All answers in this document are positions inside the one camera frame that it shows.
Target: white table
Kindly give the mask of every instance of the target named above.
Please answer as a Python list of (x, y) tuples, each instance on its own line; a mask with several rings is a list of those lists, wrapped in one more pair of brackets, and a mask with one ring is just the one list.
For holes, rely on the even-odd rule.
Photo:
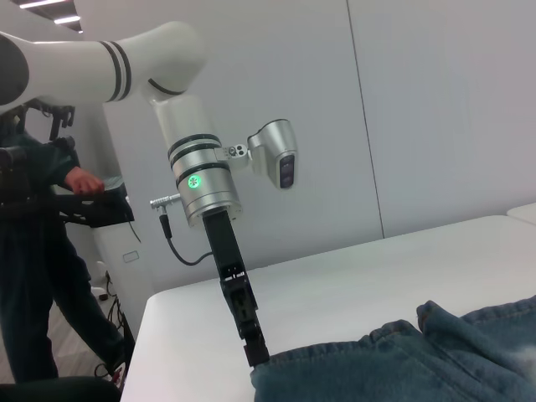
[(536, 224), (536, 204), (510, 209), (508, 211), (508, 216), (522, 220), (528, 224)]
[[(360, 339), (428, 300), (456, 315), (536, 293), (536, 226), (487, 217), (250, 272), (272, 354)], [(147, 303), (124, 402), (253, 401), (218, 281)]]

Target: floor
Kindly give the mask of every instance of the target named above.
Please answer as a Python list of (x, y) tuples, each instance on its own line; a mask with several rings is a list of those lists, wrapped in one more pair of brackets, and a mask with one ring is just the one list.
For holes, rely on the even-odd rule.
[[(102, 311), (107, 315), (112, 298), (100, 301)], [(49, 338), (52, 341), (52, 352), (58, 366), (60, 377), (80, 375), (93, 376), (97, 364), (101, 360), (80, 339), (73, 328), (65, 321), (59, 308), (54, 304), (50, 310)], [(8, 358), (0, 335), (0, 384), (12, 384), (13, 376), (9, 368)]]

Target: ceiling light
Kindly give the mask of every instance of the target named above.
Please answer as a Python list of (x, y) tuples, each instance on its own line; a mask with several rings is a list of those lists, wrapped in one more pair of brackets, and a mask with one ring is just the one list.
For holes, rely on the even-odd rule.
[(54, 23), (60, 24), (60, 23), (73, 23), (75, 21), (80, 21), (80, 15), (73, 15), (71, 17), (65, 17), (60, 19), (55, 19)]
[(42, 2), (21, 4), (19, 7), (20, 8), (39, 7), (39, 6), (46, 6), (47, 4), (61, 3), (64, 1), (65, 0), (43, 0)]

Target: robotic arm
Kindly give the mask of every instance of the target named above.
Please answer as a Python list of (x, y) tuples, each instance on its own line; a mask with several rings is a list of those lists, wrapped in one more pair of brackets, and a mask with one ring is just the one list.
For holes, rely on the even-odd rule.
[(32, 99), (77, 106), (122, 101), (139, 90), (157, 114), (179, 191), (152, 207), (162, 220), (166, 206), (180, 200), (191, 227), (204, 223), (225, 300), (255, 366), (269, 354), (230, 224), (242, 211), (231, 170), (251, 165), (276, 188), (291, 188), (297, 145), (291, 123), (276, 120), (250, 136), (247, 146), (224, 147), (201, 101), (184, 95), (205, 59), (202, 40), (185, 23), (117, 42), (31, 43), (0, 33), (0, 60), (9, 60), (0, 62), (0, 114)]

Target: green indicator light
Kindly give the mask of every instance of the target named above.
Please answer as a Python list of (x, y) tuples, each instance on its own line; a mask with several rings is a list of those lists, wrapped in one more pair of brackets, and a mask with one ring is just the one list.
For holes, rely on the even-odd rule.
[(201, 177), (199, 177), (197, 174), (194, 174), (190, 176), (188, 179), (188, 186), (190, 188), (197, 188), (201, 185)]

